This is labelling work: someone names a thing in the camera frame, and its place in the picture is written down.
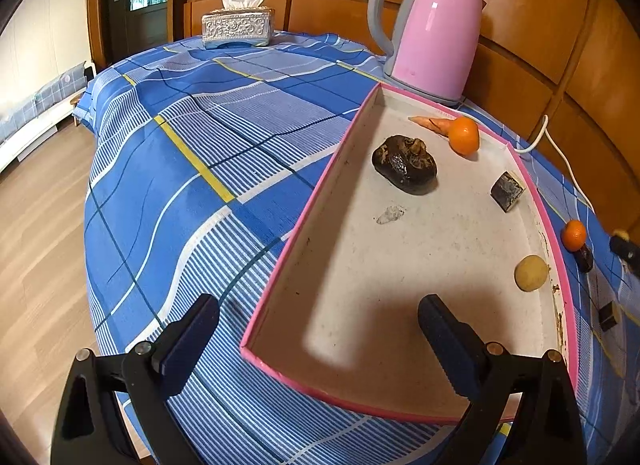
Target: white cable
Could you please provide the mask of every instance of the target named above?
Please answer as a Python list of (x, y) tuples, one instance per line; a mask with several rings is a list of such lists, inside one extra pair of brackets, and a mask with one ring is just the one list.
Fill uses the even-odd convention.
[[(464, 115), (465, 117), (469, 117), (470, 119), (474, 119), (478, 124), (482, 124), (482, 122), (479, 121), (479, 119), (475, 118), (473, 115), (470, 115), (460, 110), (456, 110), (456, 112)], [(593, 211), (594, 210), (593, 205), (591, 204), (591, 202), (589, 201), (589, 198), (587, 198), (587, 195), (580, 188), (580, 185), (578, 185), (578, 182), (575, 179), (574, 170), (571, 168), (571, 165), (569, 164), (569, 160), (566, 159), (566, 156), (564, 156), (564, 153), (560, 151), (560, 148), (554, 142), (554, 139), (551, 138), (551, 135), (549, 135), (549, 132), (546, 130), (546, 127), (549, 123), (549, 117), (547, 115), (544, 115), (542, 119), (543, 119), (543, 123), (542, 123), (542, 127), (540, 128), (540, 132), (538, 133), (538, 136), (536, 137), (536, 139), (533, 142), (531, 142), (531, 145), (526, 149), (523, 149), (523, 150), (514, 149), (514, 151), (519, 155), (526, 155), (527, 153), (532, 152), (538, 146), (538, 144), (540, 143), (540, 140), (542, 140), (542, 136), (545, 135), (546, 138), (549, 140), (549, 143), (551, 143), (553, 148), (558, 152), (558, 155), (560, 155), (560, 158), (562, 158), (562, 160), (566, 164), (566, 168), (569, 170), (569, 175), (571, 176), (571, 181), (574, 182), (574, 187), (578, 190), (580, 194), (582, 194), (582, 197), (584, 198), (585, 203)]]

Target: tangerine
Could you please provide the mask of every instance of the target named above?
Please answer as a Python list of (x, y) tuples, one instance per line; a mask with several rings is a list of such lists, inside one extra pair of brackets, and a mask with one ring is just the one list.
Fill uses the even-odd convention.
[(577, 252), (587, 241), (587, 229), (580, 220), (569, 220), (562, 229), (560, 237), (565, 249), (569, 252)]
[(449, 145), (462, 156), (475, 153), (480, 147), (480, 133), (474, 119), (458, 117), (449, 128)]

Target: ornate tissue box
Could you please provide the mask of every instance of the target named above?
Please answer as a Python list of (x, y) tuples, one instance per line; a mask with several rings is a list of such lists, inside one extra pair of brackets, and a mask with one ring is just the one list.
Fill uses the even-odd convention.
[(273, 8), (221, 8), (202, 17), (205, 48), (218, 48), (230, 42), (266, 46), (273, 35)]

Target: tablecloth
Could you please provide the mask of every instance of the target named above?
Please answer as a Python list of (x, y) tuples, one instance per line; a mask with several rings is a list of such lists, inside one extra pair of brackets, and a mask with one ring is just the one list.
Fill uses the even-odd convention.
[[(126, 58), (91, 81), (75, 115), (97, 142), (85, 203), (87, 290), (100, 350), (155, 339), (201, 293), (220, 324), (175, 418), (208, 463), (427, 464), (452, 427), (399, 423), (306, 397), (240, 358), (255, 304), (342, 134), (382, 78), (383, 58), (335, 34), (279, 32), (265, 48), (205, 50), (199, 37)], [(517, 148), (526, 142), (470, 102)], [(640, 283), (570, 181), (523, 156), (557, 233), (587, 226), (596, 265), (562, 249), (576, 313), (576, 397), (590, 463), (640, 400)], [(619, 325), (603, 333), (598, 308)], [(137, 426), (130, 401), (119, 394)], [(508, 426), (497, 432), (495, 459)]]

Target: pink electric kettle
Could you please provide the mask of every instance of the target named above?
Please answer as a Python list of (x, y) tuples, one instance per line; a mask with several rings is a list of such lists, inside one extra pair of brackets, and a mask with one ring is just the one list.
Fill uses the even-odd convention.
[(403, 0), (392, 39), (382, 30), (383, 0), (369, 0), (369, 31), (387, 55), (391, 81), (433, 101), (454, 106), (474, 60), (482, 0)]

